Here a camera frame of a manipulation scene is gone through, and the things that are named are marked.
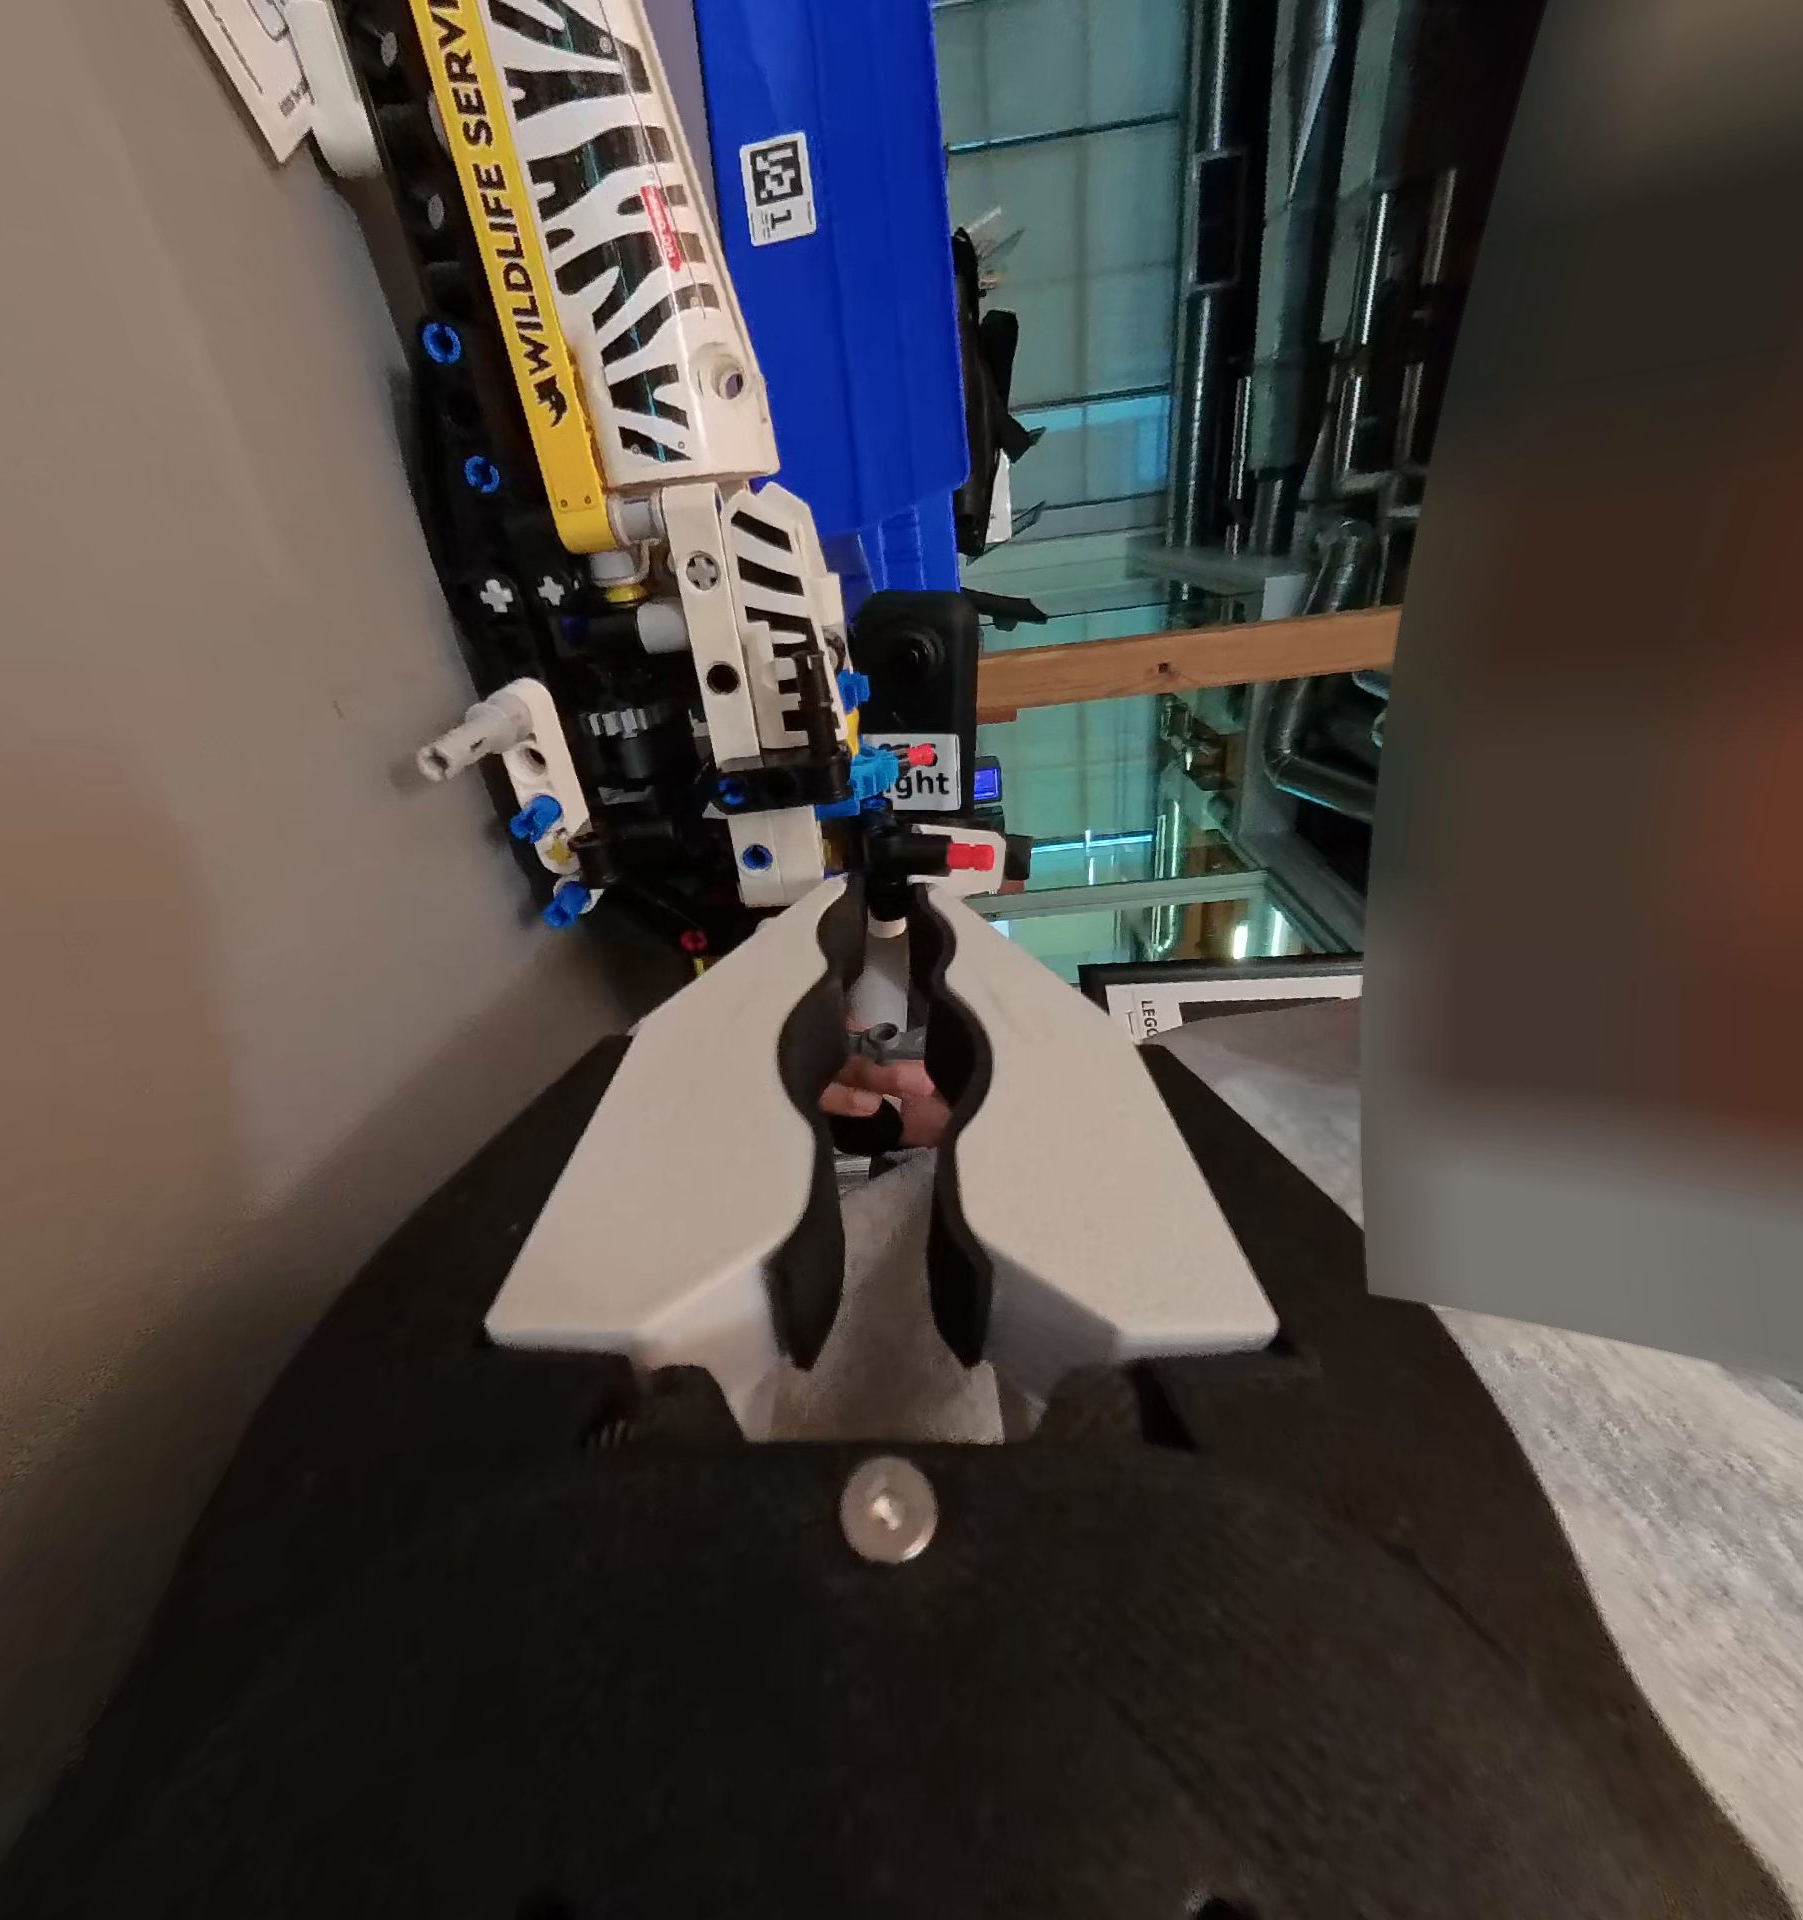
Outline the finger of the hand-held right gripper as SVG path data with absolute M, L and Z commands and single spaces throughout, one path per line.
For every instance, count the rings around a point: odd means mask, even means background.
M 914 846 L 931 859 L 920 883 L 960 899 L 993 898 L 1012 889 L 1009 840 L 973 823 L 916 823 Z

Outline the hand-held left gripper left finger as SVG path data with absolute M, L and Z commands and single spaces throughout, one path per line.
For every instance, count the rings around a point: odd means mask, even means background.
M 824 880 L 640 1022 L 485 1330 L 642 1369 L 811 1369 L 843 1224 L 851 883 Z

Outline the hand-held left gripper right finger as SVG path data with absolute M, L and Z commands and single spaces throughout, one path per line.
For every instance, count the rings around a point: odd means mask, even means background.
M 928 880 L 919 989 L 950 1108 L 926 1254 L 946 1347 L 998 1369 L 1264 1350 L 1276 1310 L 1105 1012 Z

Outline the zebra striped lego helicopter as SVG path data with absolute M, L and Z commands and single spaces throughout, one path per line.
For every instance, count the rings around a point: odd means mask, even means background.
M 509 797 L 543 919 L 640 908 L 703 971 L 931 856 L 862 743 L 853 615 L 778 481 L 769 390 L 642 4 L 287 4 L 316 140 L 383 178 L 427 305 L 417 508 L 475 685 L 423 780 Z

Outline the person's right hand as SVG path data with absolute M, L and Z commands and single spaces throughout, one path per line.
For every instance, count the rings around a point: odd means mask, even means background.
M 872 1141 L 871 1147 L 853 1144 L 860 1152 L 938 1147 L 951 1115 L 924 1062 L 883 1062 L 864 1056 L 850 1057 L 823 1088 L 820 1110 L 829 1113 L 836 1130 L 848 1130 L 857 1141 Z

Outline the black bordered printed sheet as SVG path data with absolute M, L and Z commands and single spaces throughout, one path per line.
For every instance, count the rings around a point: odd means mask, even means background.
M 1358 1000 L 1364 962 L 1361 955 L 1282 955 L 1083 964 L 1078 987 L 1132 1043 L 1156 1043 L 1198 1019 Z

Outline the wooden beam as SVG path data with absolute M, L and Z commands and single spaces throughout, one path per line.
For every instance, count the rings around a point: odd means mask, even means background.
M 978 721 L 1100 699 L 1389 668 L 1401 606 L 1198 625 L 986 652 Z

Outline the blue plastic bin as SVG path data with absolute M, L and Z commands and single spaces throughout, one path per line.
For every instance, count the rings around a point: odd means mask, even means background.
M 960 587 L 961 346 L 926 1 L 699 1 L 727 268 L 848 600 Z

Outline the zebra striped sticker sheet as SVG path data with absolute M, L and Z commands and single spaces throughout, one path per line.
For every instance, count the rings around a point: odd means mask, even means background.
M 311 128 L 311 86 L 283 1 L 185 1 L 193 29 L 277 160 Z

